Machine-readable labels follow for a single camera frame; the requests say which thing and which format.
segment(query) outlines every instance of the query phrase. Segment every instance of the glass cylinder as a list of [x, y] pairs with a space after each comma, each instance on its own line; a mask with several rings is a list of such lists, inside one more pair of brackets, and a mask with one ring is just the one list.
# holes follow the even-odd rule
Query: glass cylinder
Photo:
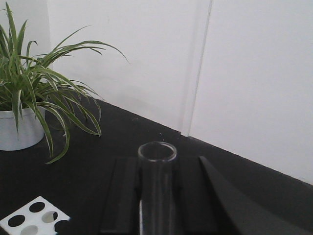
[[149, 142], [138, 149], [141, 180], [140, 235], [175, 234], [173, 170], [176, 156], [176, 148], [165, 142]]

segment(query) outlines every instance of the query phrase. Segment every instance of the white plate with holes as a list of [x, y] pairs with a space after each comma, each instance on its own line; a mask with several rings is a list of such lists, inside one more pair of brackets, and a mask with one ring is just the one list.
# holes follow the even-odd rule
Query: white plate with holes
[[69, 219], [68, 215], [39, 196], [0, 220], [0, 226], [10, 235], [56, 235], [54, 225]]

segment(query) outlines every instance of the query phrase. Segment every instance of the white panel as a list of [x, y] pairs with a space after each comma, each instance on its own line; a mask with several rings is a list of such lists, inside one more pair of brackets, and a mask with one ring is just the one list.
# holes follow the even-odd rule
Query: white panel
[[[5, 9], [5, 2], [8, 2], [15, 26], [19, 30], [27, 21], [27, 27], [24, 36], [24, 50], [29, 41], [36, 41], [38, 46], [33, 44], [30, 55], [38, 55], [49, 52], [50, 46], [50, 31], [48, 21], [48, 9], [46, 0], [7, 0], [0, 2], [0, 9]], [[8, 31], [8, 20], [5, 11], [0, 11], [0, 24]]]
[[80, 51], [55, 63], [54, 69], [86, 82], [116, 106], [179, 130], [201, 2], [208, 1], [49, 0], [52, 45], [91, 25], [69, 42], [101, 40], [130, 61], [112, 49], [103, 57]]
[[313, 184], [313, 1], [213, 1], [190, 135]]

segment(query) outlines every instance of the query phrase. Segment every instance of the potted plant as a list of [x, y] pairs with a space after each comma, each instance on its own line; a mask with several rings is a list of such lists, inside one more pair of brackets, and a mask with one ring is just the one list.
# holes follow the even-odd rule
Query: potted plant
[[[52, 163], [63, 157], [68, 150], [70, 123], [98, 136], [101, 136], [101, 129], [96, 117], [81, 103], [81, 97], [97, 103], [92, 97], [97, 93], [82, 82], [69, 80], [49, 68], [49, 65], [80, 49], [91, 49], [101, 54], [100, 50], [105, 46], [112, 47], [121, 54], [122, 52], [101, 41], [82, 41], [65, 46], [64, 42], [81, 28], [63, 39], [51, 52], [36, 58], [29, 56], [31, 45], [36, 44], [36, 41], [30, 41], [23, 55], [27, 21], [17, 32], [7, 3], [6, 13], [9, 34], [0, 25], [0, 150], [23, 149], [36, 144], [45, 135], [52, 158], [48, 163]], [[77, 117], [77, 110], [92, 121], [94, 130]], [[55, 154], [53, 151], [53, 139], [45, 120], [45, 111], [56, 117], [65, 133], [65, 145], [61, 153]]]

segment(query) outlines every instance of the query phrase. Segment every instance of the white flower pot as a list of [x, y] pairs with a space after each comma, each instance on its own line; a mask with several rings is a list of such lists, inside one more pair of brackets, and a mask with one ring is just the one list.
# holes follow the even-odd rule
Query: white flower pot
[[[39, 107], [45, 117], [45, 110]], [[13, 151], [35, 145], [44, 137], [38, 118], [35, 113], [26, 108], [22, 110], [23, 119], [19, 119], [19, 132], [16, 130], [13, 111], [0, 111], [0, 150]]]

